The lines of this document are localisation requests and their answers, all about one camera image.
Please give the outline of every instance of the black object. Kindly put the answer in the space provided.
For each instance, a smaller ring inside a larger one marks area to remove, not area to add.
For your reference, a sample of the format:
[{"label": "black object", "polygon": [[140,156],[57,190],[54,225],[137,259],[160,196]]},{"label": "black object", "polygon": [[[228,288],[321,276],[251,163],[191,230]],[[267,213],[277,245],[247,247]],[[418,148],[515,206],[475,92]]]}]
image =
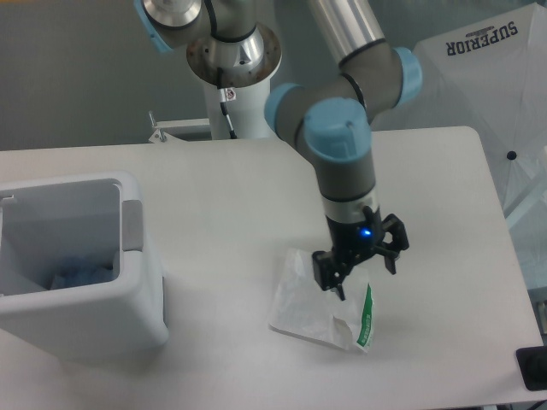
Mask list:
[{"label": "black object", "polygon": [[[404,223],[394,214],[383,221],[379,209],[363,209],[365,221],[357,224],[341,224],[326,219],[332,238],[330,252],[317,251],[312,254],[315,281],[323,290],[334,290],[340,300],[345,300],[342,283],[356,265],[374,255],[382,255],[385,268],[395,274],[395,261],[402,250],[409,248]],[[384,242],[385,234],[391,234],[391,242]]]},{"label": "black object", "polygon": [[519,348],[516,359],[526,388],[530,391],[547,390],[547,347]]},{"label": "black object", "polygon": [[546,402],[547,402],[547,400],[538,401],[533,406],[530,406],[527,410],[536,410],[537,408],[542,407]]}]

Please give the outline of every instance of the white bin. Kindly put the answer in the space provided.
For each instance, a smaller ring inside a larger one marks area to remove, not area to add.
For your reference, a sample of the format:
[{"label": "white bin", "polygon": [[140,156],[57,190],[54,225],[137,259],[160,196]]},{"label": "white bin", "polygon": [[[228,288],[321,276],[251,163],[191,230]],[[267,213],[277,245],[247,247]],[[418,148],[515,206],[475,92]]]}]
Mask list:
[{"label": "white bin", "polygon": [[[49,290],[66,258],[109,268],[116,255],[113,280]],[[0,328],[63,359],[165,343],[162,264],[136,179],[100,173],[0,184],[0,294]]]}]

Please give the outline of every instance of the metal arm segment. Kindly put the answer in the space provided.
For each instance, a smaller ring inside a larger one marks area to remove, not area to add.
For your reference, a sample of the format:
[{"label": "metal arm segment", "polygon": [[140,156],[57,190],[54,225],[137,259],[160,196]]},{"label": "metal arm segment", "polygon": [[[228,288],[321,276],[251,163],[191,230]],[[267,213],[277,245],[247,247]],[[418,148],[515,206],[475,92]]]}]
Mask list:
[{"label": "metal arm segment", "polygon": [[366,0],[308,0],[308,4],[338,63],[367,45],[384,39]]}]

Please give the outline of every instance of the white table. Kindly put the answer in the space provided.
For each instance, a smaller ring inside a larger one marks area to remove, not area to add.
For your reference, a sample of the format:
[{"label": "white table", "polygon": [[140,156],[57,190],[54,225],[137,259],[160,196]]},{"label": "white table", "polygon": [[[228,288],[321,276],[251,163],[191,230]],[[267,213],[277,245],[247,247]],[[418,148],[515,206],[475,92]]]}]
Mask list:
[{"label": "white table", "polygon": [[0,403],[34,409],[465,407],[529,392],[517,348],[541,344],[485,156],[468,128],[379,132],[383,214],[410,249],[376,301],[368,355],[268,329],[289,247],[330,246],[313,168],[278,140],[0,153],[0,181],[125,169],[140,181],[168,271],[157,351],[60,362],[0,332]]}]

